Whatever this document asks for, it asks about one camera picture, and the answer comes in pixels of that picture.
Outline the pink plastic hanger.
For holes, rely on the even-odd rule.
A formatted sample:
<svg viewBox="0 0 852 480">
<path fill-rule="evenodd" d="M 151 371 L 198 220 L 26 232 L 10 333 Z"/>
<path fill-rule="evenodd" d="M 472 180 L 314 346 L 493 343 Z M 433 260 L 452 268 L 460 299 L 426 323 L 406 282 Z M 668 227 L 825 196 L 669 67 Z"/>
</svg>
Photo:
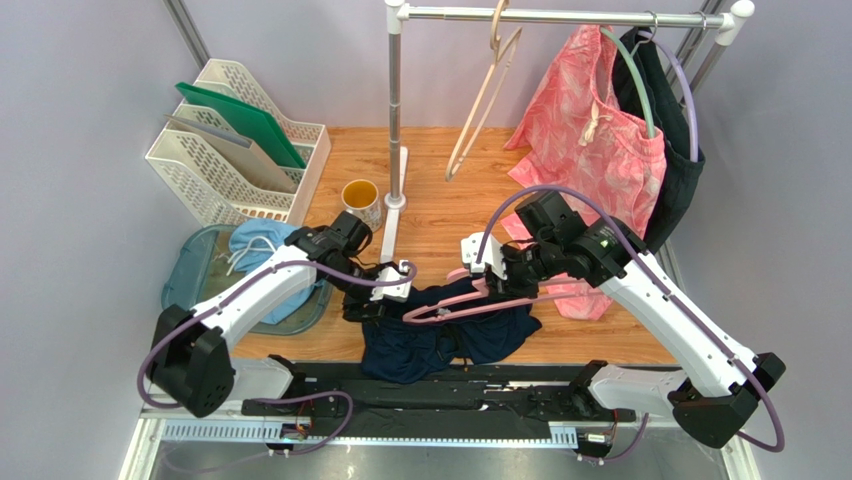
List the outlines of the pink plastic hanger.
<svg viewBox="0 0 852 480">
<path fill-rule="evenodd" d="M 435 324 L 465 318 L 472 315 L 480 315 L 493 311 L 533 305 L 541 302 L 557 301 L 581 296 L 601 296 L 601 293 L 599 292 L 560 292 L 546 293 L 539 295 L 536 298 L 518 298 L 496 301 L 488 299 L 489 290 L 484 279 L 475 279 L 472 281 L 471 285 L 474 287 L 474 292 L 450 297 L 439 301 L 437 304 L 427 305 L 411 310 L 402 316 L 402 321 L 408 324 Z M 457 309 L 458 305 L 467 305 L 478 300 L 486 300 L 486 304 L 466 309 Z"/>
</svg>

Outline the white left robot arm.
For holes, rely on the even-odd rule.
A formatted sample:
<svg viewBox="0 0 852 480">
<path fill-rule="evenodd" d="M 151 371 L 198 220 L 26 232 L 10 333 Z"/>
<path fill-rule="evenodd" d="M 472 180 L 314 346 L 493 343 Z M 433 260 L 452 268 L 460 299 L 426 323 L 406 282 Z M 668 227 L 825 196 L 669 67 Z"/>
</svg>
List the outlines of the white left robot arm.
<svg viewBox="0 0 852 480">
<path fill-rule="evenodd" d="M 318 280 L 360 303 L 403 293 L 416 265 L 402 260 L 364 268 L 354 258 L 371 239 L 363 221 L 342 212 L 329 226 L 292 232 L 267 261 L 219 295 L 190 309 L 165 308 L 136 377 L 143 402 L 183 408 L 197 418 L 218 410 L 235 385 L 234 347 L 276 307 Z"/>
</svg>

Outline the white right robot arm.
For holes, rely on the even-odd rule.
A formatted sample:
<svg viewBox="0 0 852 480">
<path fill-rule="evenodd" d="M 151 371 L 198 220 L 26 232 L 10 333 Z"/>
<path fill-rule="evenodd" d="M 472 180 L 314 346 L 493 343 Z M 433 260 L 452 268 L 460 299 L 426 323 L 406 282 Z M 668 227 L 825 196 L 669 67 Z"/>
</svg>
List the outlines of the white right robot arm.
<svg viewBox="0 0 852 480">
<path fill-rule="evenodd" d="M 478 258 L 493 250 L 490 231 L 502 212 L 526 195 L 556 200 L 556 212 L 546 219 L 548 229 L 573 215 L 565 195 L 596 211 L 599 227 L 558 234 L 556 259 L 544 263 L 525 259 L 521 278 L 537 281 L 565 274 L 568 257 L 576 257 L 590 267 L 580 281 L 630 311 L 681 367 L 665 377 L 650 370 L 602 366 L 588 386 L 599 404 L 671 417 L 711 448 L 721 448 L 739 436 L 769 452 L 784 450 L 783 426 L 768 392 L 785 372 L 785 364 L 774 353 L 756 354 L 727 335 L 665 277 L 654 256 L 638 252 L 621 223 L 588 197 L 556 185 L 516 192 L 489 219 Z"/>
</svg>

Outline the navy blue shorts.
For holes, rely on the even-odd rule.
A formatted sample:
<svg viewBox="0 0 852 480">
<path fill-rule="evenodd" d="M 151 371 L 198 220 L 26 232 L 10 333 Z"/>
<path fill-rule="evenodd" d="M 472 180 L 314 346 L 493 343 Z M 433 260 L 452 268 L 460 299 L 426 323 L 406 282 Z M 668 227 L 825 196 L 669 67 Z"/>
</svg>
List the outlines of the navy blue shorts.
<svg viewBox="0 0 852 480">
<path fill-rule="evenodd" d="M 530 305 L 495 310 L 441 323 L 412 324 L 403 315 L 441 300 L 473 293 L 470 278 L 423 290 L 404 302 L 386 300 L 383 315 L 362 324 L 362 372 L 375 379 L 411 384 L 442 371 L 456 359 L 474 364 L 499 362 L 542 328 Z"/>
</svg>

